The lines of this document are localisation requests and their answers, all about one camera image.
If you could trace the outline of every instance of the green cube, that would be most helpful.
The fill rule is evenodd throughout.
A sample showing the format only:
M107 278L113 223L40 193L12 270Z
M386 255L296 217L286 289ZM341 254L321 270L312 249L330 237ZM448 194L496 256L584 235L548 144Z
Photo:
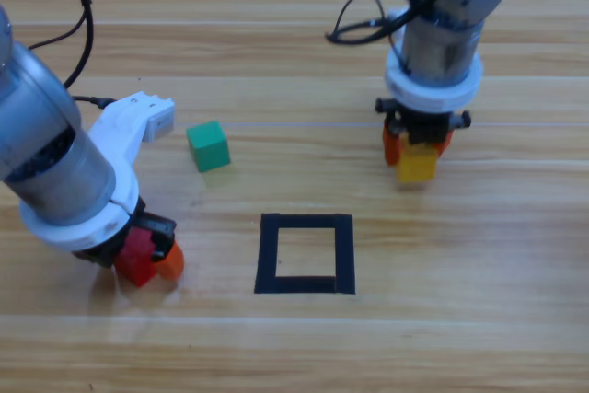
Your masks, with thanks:
M197 124L186 131L192 156L201 172L231 163L227 137L218 121Z

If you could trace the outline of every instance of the cable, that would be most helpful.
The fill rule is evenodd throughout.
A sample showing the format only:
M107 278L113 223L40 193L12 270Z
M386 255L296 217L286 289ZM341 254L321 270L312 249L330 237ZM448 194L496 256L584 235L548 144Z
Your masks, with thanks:
M41 46L51 45L51 44L56 43L58 41L67 39L71 35L75 34L82 27L85 20L86 20L86 13L82 14L82 17L77 21L75 26L72 29L70 29L69 31L67 31L65 34L62 34L59 37L54 37L53 39L49 39L49 40L45 40L45 41L40 41L39 43L35 43L34 45L29 46L29 50L33 51L33 50L36 50L37 48L40 48Z
M92 16L92 0L80 0L84 8L84 17L86 19L86 45L84 51L77 63L73 73L65 80L64 86L69 88L74 81L80 76L92 52L92 44L94 43L94 18Z
M395 31L397 31L397 30L401 29L402 27L404 27L405 25L407 25L409 22L411 22L418 15L422 14L428 8L431 8L433 6L433 4L435 4L435 2L437 2L438 0L422 0L419 4L410 7L410 9L405 14L403 14L399 17L396 17L393 20L390 20L387 18L385 18L385 19L381 18L380 20L366 20L365 22L352 24L352 25L349 25L345 28L340 29L340 22L341 22L341 17L343 16L343 12L346 10L346 8L349 6L349 4L352 1L353 0L348 0L346 5L343 7L343 9L340 13L340 17L338 18L338 21L336 22L336 26L335 26L335 29L333 30L333 32L331 34L325 35L325 38L329 42L336 44L336 45L365 45L367 43L372 43L373 41L380 40L386 36L392 35ZM380 30L378 30L377 32L370 34L369 36L366 36L364 38L356 39L356 40L342 40L341 39L342 34L350 32L351 30L362 29L362 28L374 28L376 26L380 26Z
M107 106L114 103L114 98L100 98L100 97L86 97L86 96L73 96L75 101L85 101L86 103L92 103L98 106L99 109L104 110Z
M378 6L378 11L380 12L380 19L379 20L378 19L366 20L365 22L348 25L348 26L340 29L341 18L343 17L343 14L346 12L346 9L348 9L348 6L350 6L350 4L353 1L354 0L348 0L348 2L346 2L346 4L341 9L340 16L338 17L338 21L335 24L335 29L333 30L333 32L345 33L345 32L350 32L350 31L353 31L356 29L362 29L362 28L368 28L368 27L374 28L377 26L383 26L385 23L387 23L387 15L385 14L385 9L383 8L382 2L380 0L375 0L376 5ZM397 56L399 64L402 66L404 63L401 60L401 55L398 53L397 46L395 45L395 42L393 41L392 35L389 34L387 37L388 37L388 43L390 44L390 47L393 49L393 52Z

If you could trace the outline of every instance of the black square outline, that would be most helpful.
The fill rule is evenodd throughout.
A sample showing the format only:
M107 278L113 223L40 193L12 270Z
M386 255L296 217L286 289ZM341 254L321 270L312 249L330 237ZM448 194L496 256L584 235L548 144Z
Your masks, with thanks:
M276 276L280 229L334 229L335 277ZM352 216L262 214L256 294L356 294Z

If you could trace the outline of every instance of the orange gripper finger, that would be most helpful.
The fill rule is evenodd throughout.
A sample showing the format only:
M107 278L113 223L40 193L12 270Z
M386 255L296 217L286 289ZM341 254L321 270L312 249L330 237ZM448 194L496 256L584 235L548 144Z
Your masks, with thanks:
M433 144L433 147L435 147L437 149L439 156L442 156L444 151L450 145L450 142L452 141L452 134L453 133L454 133L454 131L450 131L448 133L448 135L445 137L445 140L443 143L434 143Z
M154 267L159 276L165 280L175 281L181 276L182 272L184 272L184 253L178 247L176 241L174 241L174 245L166 259L154 262Z
M383 145L385 146L385 160L389 166L396 166L400 156L400 140L395 135L392 135L387 128L383 129Z

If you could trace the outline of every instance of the wooden table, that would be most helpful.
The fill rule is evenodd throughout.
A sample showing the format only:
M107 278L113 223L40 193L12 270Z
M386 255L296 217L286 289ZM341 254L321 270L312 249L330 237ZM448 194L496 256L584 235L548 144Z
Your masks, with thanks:
M187 268L177 288L135 290L34 239L2 188L0 390L589 391L589 0L502 3L475 125L412 191L373 111L386 43L323 40L344 1L94 0L72 92L176 101L175 132L136 170ZM78 0L0 2L26 43L80 15ZM375 14L363 1L349 20ZM38 55L65 78L83 38ZM234 162L201 176L185 130L210 120ZM353 214L357 295L254 295L262 213ZM279 260L333 274L332 232L284 233Z

